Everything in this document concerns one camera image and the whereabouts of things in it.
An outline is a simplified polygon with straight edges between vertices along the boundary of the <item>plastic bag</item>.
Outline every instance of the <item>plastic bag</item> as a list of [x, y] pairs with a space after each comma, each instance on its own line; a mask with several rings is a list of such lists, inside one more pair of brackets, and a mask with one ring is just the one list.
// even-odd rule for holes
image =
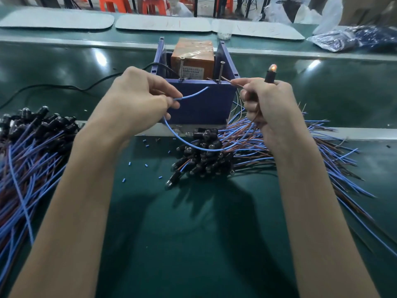
[[175, 7], [172, 9], [172, 12], [174, 13], [173, 16], [176, 17], [184, 17], [184, 18], [190, 18], [193, 17], [193, 13], [186, 7], [185, 4], [178, 2]]
[[341, 21], [342, 13], [342, 0], [328, 0], [322, 11], [321, 22], [313, 31], [313, 34], [322, 34], [334, 30]]
[[268, 22], [291, 24], [291, 20], [285, 13], [283, 4], [271, 3], [265, 7], [266, 20]]
[[305, 4], [301, 4], [295, 16], [294, 24], [320, 24], [322, 19], [314, 9], [310, 10]]
[[397, 46], [397, 29], [393, 27], [356, 26], [307, 38], [308, 41], [332, 52], [354, 47], [380, 48]]

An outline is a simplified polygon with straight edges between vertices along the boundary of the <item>hand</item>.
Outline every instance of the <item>hand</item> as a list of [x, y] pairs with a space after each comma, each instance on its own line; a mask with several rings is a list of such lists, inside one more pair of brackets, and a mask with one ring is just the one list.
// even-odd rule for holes
[[[246, 116], [260, 127], [265, 144], [273, 154], [288, 149], [294, 135], [310, 136], [290, 84], [283, 81], [269, 84], [258, 77], [231, 82], [244, 86], [240, 97], [247, 110]], [[258, 100], [253, 100], [253, 93]]]
[[98, 103], [86, 127], [100, 124], [109, 135], [124, 142], [161, 120], [171, 118], [168, 108], [178, 109], [174, 98], [182, 94], [164, 78], [129, 67], [117, 77]]

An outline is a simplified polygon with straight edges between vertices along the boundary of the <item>black power cable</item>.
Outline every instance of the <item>black power cable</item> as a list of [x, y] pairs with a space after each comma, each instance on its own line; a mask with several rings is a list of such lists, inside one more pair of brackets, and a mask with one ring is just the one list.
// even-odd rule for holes
[[[148, 69], [149, 67], [151, 67], [151, 66], [161, 66], [161, 67], [164, 67], [164, 68], [166, 68], [167, 69], [167, 71], [170, 71], [171, 73], [173, 73], [176, 77], [179, 77], [179, 74], [178, 73], [176, 73], [174, 70], [172, 70], [170, 67], [168, 67], [167, 65], [165, 65], [165, 64], [162, 64], [162, 63], [155, 63], [155, 62], [153, 62], [153, 63], [151, 63], [151, 64], [148, 64], [145, 68], [143, 68], [142, 70], [146, 70], [146, 69]], [[93, 87], [95, 87], [96, 85], [99, 85], [102, 81], [105, 81], [105, 80], [107, 80], [107, 79], [110, 79], [110, 78], [113, 78], [113, 77], [117, 77], [117, 76], [120, 76], [121, 74], [123, 74], [123, 73], [115, 73], [115, 74], [111, 74], [111, 75], [108, 75], [108, 76], [106, 76], [106, 77], [103, 77], [103, 78], [101, 78], [100, 80], [98, 80], [97, 82], [95, 82], [95, 83], [93, 83], [92, 85], [90, 85], [88, 88], [85, 88], [85, 89], [82, 89], [82, 88], [79, 88], [79, 87], [76, 87], [76, 86], [73, 86], [73, 85], [54, 85], [54, 84], [47, 84], [47, 83], [43, 83], [43, 84], [37, 84], [37, 85], [30, 85], [30, 86], [26, 86], [26, 87], [23, 87], [22, 89], [19, 89], [19, 90], [17, 90], [16, 92], [14, 92], [12, 95], [11, 95], [11, 97], [6, 101], [6, 102], [4, 102], [2, 105], [0, 105], [0, 110], [2, 110], [6, 105], [8, 105], [12, 100], [14, 100], [14, 98], [18, 95], [18, 94], [20, 94], [20, 93], [22, 93], [23, 91], [26, 91], [26, 90], [28, 90], [28, 89], [33, 89], [33, 88], [54, 88], [54, 89], [64, 89], [64, 90], [76, 90], [76, 91], [80, 91], [80, 92], [87, 92], [87, 91], [89, 91], [89, 90], [91, 90]]]

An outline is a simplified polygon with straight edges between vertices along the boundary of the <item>floor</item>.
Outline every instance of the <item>floor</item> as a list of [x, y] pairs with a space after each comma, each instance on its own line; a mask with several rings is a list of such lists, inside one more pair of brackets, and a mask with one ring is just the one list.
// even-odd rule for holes
[[[98, 0], [91, 0], [94, 10], [100, 10], [99, 8], [99, 1]], [[169, 0], [171, 4], [171, 8], [175, 8], [176, 4], [179, 2], [179, 0]], [[247, 5], [248, 0], [243, 0], [243, 7], [242, 10], [245, 13], [246, 10], [246, 5]], [[251, 3], [251, 8], [250, 12], [248, 14], [248, 19], [249, 20], [256, 20], [260, 17], [261, 14], [261, 8], [264, 0], [252, 0]], [[63, 5], [63, 0], [58, 0], [59, 4]], [[88, 2], [84, 2], [82, 0], [75, 0], [75, 2], [79, 5], [80, 8], [82, 9], [87, 9], [90, 10], [90, 5]], [[303, 3], [309, 4], [310, 0], [302, 0]], [[237, 5], [237, 0], [233, 1], [233, 10], [235, 10]], [[212, 17], [214, 10], [214, 0], [198, 0], [198, 8], [197, 8], [197, 15], [200, 17]], [[226, 12], [226, 18], [228, 19], [245, 19], [244, 17], [239, 17], [235, 15], [234, 13], [229, 13]]]

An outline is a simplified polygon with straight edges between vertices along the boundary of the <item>white plastic bag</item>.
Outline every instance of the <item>white plastic bag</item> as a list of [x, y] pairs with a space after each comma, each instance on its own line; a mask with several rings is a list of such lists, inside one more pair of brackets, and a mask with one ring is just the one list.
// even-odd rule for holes
[[184, 18], [190, 18], [193, 17], [192, 12], [186, 7], [185, 4], [178, 2], [175, 7], [172, 9], [172, 12], [174, 13], [173, 16], [175, 17], [184, 17]]
[[291, 24], [291, 20], [285, 13], [283, 4], [271, 3], [265, 7], [266, 20], [268, 22]]
[[322, 12], [321, 22], [313, 31], [313, 34], [322, 34], [334, 30], [341, 21], [342, 13], [342, 0], [328, 0]]
[[295, 16], [294, 24], [320, 24], [321, 14], [314, 9], [310, 10], [305, 4], [301, 4]]

